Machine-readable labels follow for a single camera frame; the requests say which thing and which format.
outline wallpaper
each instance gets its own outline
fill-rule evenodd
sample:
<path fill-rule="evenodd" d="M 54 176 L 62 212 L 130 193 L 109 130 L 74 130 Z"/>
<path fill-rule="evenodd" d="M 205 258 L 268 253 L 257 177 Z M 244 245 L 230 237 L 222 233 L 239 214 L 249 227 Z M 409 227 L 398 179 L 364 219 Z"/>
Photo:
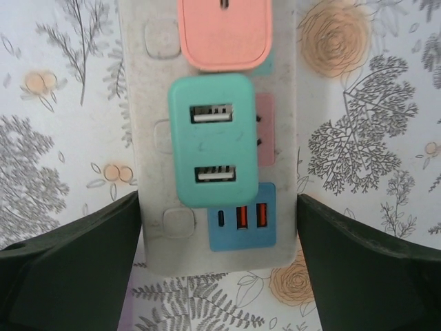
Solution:
<path fill-rule="evenodd" d="M 296 17 L 298 192 L 441 248 L 441 0 L 304 0 Z M 3 5 L 0 248 L 136 189 L 118 22 L 114 0 Z M 161 279 L 140 242 L 120 331 L 159 330 L 321 330 L 301 247 L 286 268 Z"/>

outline orange usb port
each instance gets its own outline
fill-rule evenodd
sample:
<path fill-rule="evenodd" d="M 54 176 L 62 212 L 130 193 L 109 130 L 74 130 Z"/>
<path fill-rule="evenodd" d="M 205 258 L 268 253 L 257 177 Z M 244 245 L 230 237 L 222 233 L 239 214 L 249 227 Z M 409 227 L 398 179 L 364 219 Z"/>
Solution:
<path fill-rule="evenodd" d="M 237 228 L 247 229 L 248 228 L 248 216 L 247 216 L 247 206 L 237 207 Z"/>
<path fill-rule="evenodd" d="M 257 211 L 257 227 L 258 228 L 266 228 L 268 226 L 268 218 L 267 218 L 267 204 L 266 203 L 258 203 L 256 205 Z"/>

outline socket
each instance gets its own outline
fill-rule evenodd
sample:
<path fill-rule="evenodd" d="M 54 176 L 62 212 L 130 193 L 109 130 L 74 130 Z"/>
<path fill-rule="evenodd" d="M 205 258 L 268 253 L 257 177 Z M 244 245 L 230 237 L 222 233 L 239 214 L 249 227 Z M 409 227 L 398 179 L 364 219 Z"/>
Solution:
<path fill-rule="evenodd" d="M 259 183 L 248 205 L 208 210 L 209 246 L 214 252 L 272 247 L 277 241 L 276 186 Z"/>

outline orange flower print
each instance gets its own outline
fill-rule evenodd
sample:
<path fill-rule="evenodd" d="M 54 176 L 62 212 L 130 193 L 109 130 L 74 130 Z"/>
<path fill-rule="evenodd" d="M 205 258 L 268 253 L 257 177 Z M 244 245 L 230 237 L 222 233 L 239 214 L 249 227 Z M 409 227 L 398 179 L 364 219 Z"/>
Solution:
<path fill-rule="evenodd" d="M 370 22 L 349 0 L 322 0 L 298 26 L 300 51 L 308 66 L 325 77 L 339 77 L 365 64 Z"/>
<path fill-rule="evenodd" d="M 437 143 L 431 141 L 430 143 L 426 144 L 424 147 L 425 155 L 420 154 L 416 156 L 417 159 L 425 158 L 424 164 L 422 165 L 422 169 L 425 170 L 429 166 L 430 160 L 440 155 L 440 152 L 441 152 L 441 146 L 439 146 Z"/>
<path fill-rule="evenodd" d="M 138 185 L 134 178 L 133 170 L 127 165 L 108 163 L 103 166 L 102 169 L 95 163 L 91 163 L 90 166 L 92 170 L 100 174 L 102 178 L 94 179 L 89 182 L 86 187 L 100 188 L 108 183 L 110 185 L 110 197 L 113 201 L 118 197 L 117 185 Z"/>
<path fill-rule="evenodd" d="M 67 82 L 67 79 L 58 81 L 57 76 L 48 70 L 29 72 L 25 76 L 24 86 L 20 87 L 23 91 L 21 98 L 23 100 L 39 99 L 43 106 L 50 112 L 54 112 L 54 108 L 48 97 L 50 97 L 54 103 L 57 103 L 57 97 L 54 91 L 64 88 Z"/>
<path fill-rule="evenodd" d="M 281 303 L 291 307 L 300 306 L 302 316 L 316 308 L 305 256 L 301 249 L 289 267 L 271 271 L 269 289 Z"/>

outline teal usb charger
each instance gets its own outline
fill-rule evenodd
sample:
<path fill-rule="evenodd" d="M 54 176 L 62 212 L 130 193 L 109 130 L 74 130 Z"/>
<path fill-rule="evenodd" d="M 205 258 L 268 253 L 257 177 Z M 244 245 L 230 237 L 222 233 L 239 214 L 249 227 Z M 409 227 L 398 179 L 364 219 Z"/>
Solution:
<path fill-rule="evenodd" d="M 190 208 L 247 205 L 258 193 L 256 104 L 242 74 L 175 81 L 168 94 L 176 191 Z"/>

